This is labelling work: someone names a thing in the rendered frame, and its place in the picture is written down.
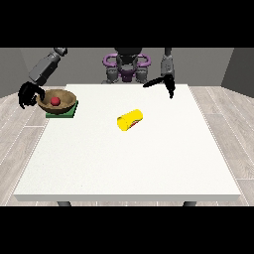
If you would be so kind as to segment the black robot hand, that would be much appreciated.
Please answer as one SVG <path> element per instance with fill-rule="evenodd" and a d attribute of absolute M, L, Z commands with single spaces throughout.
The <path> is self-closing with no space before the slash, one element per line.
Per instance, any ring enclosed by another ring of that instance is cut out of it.
<path fill-rule="evenodd" d="M 175 79 L 170 73 L 146 82 L 144 84 L 144 87 L 151 87 L 159 83 L 163 83 L 166 86 L 166 89 L 169 92 L 170 98 L 173 98 L 176 85 L 175 85 Z"/>
<path fill-rule="evenodd" d="M 37 104 L 37 95 L 40 95 L 41 99 L 45 98 L 45 91 L 29 81 L 23 83 L 18 92 L 19 105 L 22 108 L 25 106 L 34 106 Z"/>

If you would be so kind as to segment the brown wooden bowl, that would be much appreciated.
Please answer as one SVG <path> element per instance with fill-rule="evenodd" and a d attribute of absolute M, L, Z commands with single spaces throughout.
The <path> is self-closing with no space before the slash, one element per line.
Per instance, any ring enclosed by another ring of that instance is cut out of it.
<path fill-rule="evenodd" d="M 45 98 L 36 98 L 38 105 L 47 113 L 64 114 L 69 112 L 76 104 L 76 96 L 67 90 L 50 89 L 45 91 Z"/>

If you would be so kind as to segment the green square pad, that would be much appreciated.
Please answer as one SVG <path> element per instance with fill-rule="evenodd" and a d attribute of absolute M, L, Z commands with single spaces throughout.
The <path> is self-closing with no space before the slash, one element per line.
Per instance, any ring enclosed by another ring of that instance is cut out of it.
<path fill-rule="evenodd" d="M 77 105 L 78 105 L 78 100 L 75 102 L 75 105 L 70 111 L 66 113 L 62 113 L 62 114 L 46 113 L 46 118 L 73 118 Z"/>

